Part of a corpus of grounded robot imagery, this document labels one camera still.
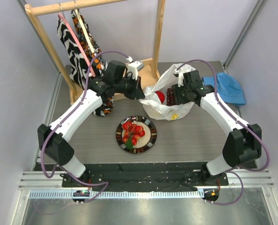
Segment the fake red cherry bunch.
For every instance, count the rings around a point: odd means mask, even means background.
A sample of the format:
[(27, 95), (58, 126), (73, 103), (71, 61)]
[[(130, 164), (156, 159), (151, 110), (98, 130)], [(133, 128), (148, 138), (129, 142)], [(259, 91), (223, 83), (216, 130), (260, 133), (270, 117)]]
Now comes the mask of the fake red cherry bunch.
[(122, 124), (123, 135), (122, 141), (128, 150), (133, 150), (138, 140), (145, 136), (145, 131), (141, 125), (127, 121)]

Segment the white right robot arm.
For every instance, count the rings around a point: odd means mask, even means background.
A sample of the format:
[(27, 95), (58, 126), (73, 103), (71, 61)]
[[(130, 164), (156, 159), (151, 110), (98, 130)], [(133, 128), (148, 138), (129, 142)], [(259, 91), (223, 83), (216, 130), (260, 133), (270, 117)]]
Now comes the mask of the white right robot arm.
[(259, 125), (250, 125), (234, 113), (212, 85), (204, 85), (197, 70), (183, 73), (176, 69), (174, 75), (178, 78), (178, 83), (172, 86), (176, 104), (197, 104), (215, 119), (227, 136), (221, 155), (202, 165), (200, 178), (204, 184), (211, 185), (224, 172), (261, 157)]

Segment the white plastic bag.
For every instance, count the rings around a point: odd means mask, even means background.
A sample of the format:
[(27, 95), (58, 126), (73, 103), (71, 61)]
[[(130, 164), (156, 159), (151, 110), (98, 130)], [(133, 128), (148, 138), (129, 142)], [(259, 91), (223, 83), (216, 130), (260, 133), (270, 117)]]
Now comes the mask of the white plastic bag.
[(145, 88), (145, 98), (140, 99), (139, 102), (143, 105), (144, 110), (150, 118), (155, 120), (178, 120), (186, 116), (193, 107), (193, 102), (169, 106), (167, 105), (168, 98), (165, 97), (164, 102), (161, 102), (156, 93), (160, 91), (166, 95), (167, 90), (172, 85), (178, 84), (178, 77), (174, 76), (174, 72), (180, 66), (180, 63), (173, 64), (160, 76), (155, 85)]

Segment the fake red apple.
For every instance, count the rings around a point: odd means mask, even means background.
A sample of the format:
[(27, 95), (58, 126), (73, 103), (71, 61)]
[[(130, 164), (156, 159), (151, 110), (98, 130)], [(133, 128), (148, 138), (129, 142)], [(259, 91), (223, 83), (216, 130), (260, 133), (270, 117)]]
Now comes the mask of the fake red apple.
[(165, 101), (165, 95), (161, 91), (156, 91), (155, 92), (160, 100), (160, 102), (163, 104)]

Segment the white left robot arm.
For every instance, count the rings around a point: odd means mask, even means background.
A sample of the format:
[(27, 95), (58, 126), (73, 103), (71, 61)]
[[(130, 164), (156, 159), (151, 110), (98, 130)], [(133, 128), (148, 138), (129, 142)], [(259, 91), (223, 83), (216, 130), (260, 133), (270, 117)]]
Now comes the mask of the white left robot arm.
[(74, 149), (68, 142), (84, 120), (116, 93), (121, 93), (128, 99), (143, 99), (145, 94), (139, 76), (143, 67), (141, 61), (126, 65), (112, 60), (104, 76), (90, 80), (78, 100), (62, 116), (48, 126), (39, 126), (37, 133), (41, 154), (47, 155), (68, 171), (77, 186), (86, 186), (89, 175), (85, 173), (85, 165), (75, 156)]

